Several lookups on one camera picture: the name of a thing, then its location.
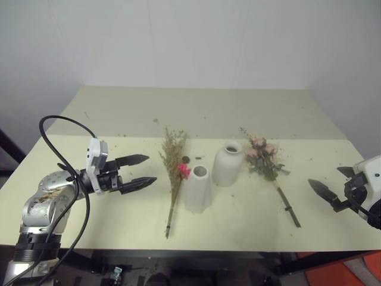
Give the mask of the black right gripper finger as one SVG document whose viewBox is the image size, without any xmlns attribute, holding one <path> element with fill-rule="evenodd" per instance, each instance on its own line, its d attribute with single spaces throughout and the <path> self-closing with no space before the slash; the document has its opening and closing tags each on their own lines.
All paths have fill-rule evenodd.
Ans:
<svg viewBox="0 0 381 286">
<path fill-rule="evenodd" d="M 341 212 L 347 208 L 347 201 L 341 201 L 334 192 L 320 181 L 308 179 L 308 183 L 319 197 L 332 206 L 335 212 Z"/>
<path fill-rule="evenodd" d="M 337 170 L 343 174 L 346 178 L 353 178 L 355 176 L 354 168 L 348 166 L 337 167 Z"/>
</svg>

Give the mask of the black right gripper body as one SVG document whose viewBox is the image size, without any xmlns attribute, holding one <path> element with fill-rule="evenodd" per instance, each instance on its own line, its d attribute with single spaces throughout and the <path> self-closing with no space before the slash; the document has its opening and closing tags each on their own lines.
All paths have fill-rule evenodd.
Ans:
<svg viewBox="0 0 381 286">
<path fill-rule="evenodd" d="M 348 176 L 344 193 L 350 204 L 350 209 L 358 209 L 358 206 L 362 206 L 367 197 L 367 189 L 365 187 L 367 182 L 368 180 L 364 172 Z"/>
</svg>

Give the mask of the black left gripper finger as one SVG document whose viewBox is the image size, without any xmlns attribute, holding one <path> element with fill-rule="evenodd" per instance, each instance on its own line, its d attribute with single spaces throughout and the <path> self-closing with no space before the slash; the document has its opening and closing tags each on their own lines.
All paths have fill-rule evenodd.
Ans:
<svg viewBox="0 0 381 286">
<path fill-rule="evenodd" d="M 133 166 L 133 165 L 140 164 L 146 161 L 147 159 L 149 159 L 149 156 L 146 156 L 143 154 L 134 154 L 134 155 L 116 158 L 115 162 L 118 167 Z"/>
<path fill-rule="evenodd" d="M 130 182 L 121 185 L 120 193 L 124 195 L 130 192 L 135 192 L 135 191 L 144 189 L 152 185 L 156 180 L 157 180 L 157 177 L 141 177 L 141 178 L 133 179 Z"/>
</svg>

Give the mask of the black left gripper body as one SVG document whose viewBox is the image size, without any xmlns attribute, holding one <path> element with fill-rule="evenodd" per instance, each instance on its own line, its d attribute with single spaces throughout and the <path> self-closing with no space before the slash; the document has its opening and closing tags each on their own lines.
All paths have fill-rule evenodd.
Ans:
<svg viewBox="0 0 381 286">
<path fill-rule="evenodd" d="M 121 160 L 107 161 L 98 175 L 99 186 L 102 191 L 120 191 L 123 187 L 123 180 L 118 174 L 122 167 Z"/>
</svg>

